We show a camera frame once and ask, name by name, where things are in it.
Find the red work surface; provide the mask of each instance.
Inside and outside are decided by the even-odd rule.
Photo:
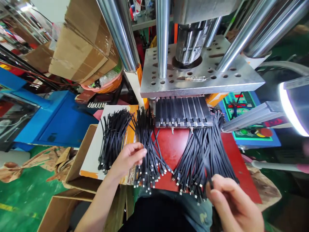
[[[160,129],[158,142],[160,150],[165,162],[173,170],[176,168],[183,152],[189,136],[189,129],[175,129],[172,135],[171,129]],[[239,149],[231,133],[221,133],[225,151],[231,161],[234,172],[239,179],[240,187],[250,196],[254,203],[261,204],[261,198],[253,183],[251,175],[246,168],[244,160],[241,157]],[[167,172],[159,182],[155,184],[157,189],[165,189],[178,192],[178,186],[172,181],[172,174]]]

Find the cable bundle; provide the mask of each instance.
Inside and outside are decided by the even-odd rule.
[[[124,137],[131,119],[134,118],[126,109],[109,114],[100,120],[103,129],[103,140],[101,144],[98,170],[103,170],[107,174],[112,164],[118,157],[124,146]]]
[[[173,172],[164,161],[160,146],[158,143],[158,135],[155,134],[155,120],[151,116],[150,110],[138,110],[137,121],[135,123],[135,133],[138,136],[144,148],[147,149],[147,154],[143,158],[142,165],[136,166],[134,187],[138,187],[139,183],[143,183],[143,188],[151,194],[151,188],[155,188],[155,183],[160,179],[160,175],[164,176],[167,171]]]
[[[213,127],[194,129],[189,134],[185,151],[179,161],[172,180],[176,180],[179,193],[188,191],[197,199],[198,205],[206,200],[205,185],[214,174],[237,181],[231,163],[223,147],[220,129],[223,114],[213,109]]]

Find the white lamp light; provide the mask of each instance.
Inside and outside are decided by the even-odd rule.
[[[295,113],[294,108],[292,107],[290,98],[288,96],[287,90],[285,89],[284,85],[285,85],[285,82],[282,82],[279,85],[279,96],[280,96],[282,108],[287,118],[289,119],[291,124],[294,126],[295,130],[297,130],[297,132],[301,134],[302,136],[309,137],[309,134],[306,132],[306,130],[302,126],[301,122],[299,121],[299,118],[297,117]]]

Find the red wire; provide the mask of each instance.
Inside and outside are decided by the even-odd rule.
[[[2,61],[0,61],[0,63],[1,63],[1,64],[4,64],[4,65],[6,65],[6,66],[12,67],[12,68],[16,68],[16,69],[22,70],[22,71],[24,71],[25,73],[29,73],[29,74],[32,74],[32,75],[34,75],[34,76],[38,76],[38,77],[40,77],[40,78],[43,78],[43,79],[45,79],[45,80],[48,80],[48,81],[50,81],[50,82],[53,82],[53,83],[56,83],[56,84],[59,84],[59,85],[64,85],[64,86],[67,86],[67,85],[68,85],[68,86],[77,86],[77,85],[79,85],[79,84],[64,84],[64,83],[60,83],[60,82],[57,82],[57,81],[48,79],[48,78],[46,78],[46,77],[44,77],[44,76],[35,74],[35,73],[31,72],[31,71],[27,71],[27,70],[24,70],[24,69],[22,69],[22,68],[16,67],[16,66],[14,66],[14,65],[10,65],[10,64],[4,63],[4,62],[2,62]]]

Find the cardboard box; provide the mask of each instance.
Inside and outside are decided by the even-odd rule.
[[[51,198],[38,232],[68,231],[71,215],[80,201],[92,202],[94,194],[70,189]],[[126,219],[134,211],[133,187],[121,186],[117,189],[110,207],[104,231],[118,231],[123,223],[126,206]]]
[[[79,201],[92,201],[94,194],[70,189],[51,198],[38,232],[67,231]]]
[[[49,49],[50,41],[26,54],[23,59],[42,73],[48,72],[54,51]]]
[[[119,55],[96,1],[71,0],[49,72],[83,83],[113,69]],[[91,84],[100,78],[93,76]]]
[[[97,125],[95,124],[89,126],[85,134],[85,137],[80,145],[80,148],[75,156],[75,160],[71,166],[71,169],[65,179],[67,185],[70,185],[75,189],[83,190],[89,193],[96,193],[100,184],[102,183],[102,181],[98,179],[80,176],[80,168],[83,165],[85,156],[88,152],[88,149],[90,147],[96,129]]]

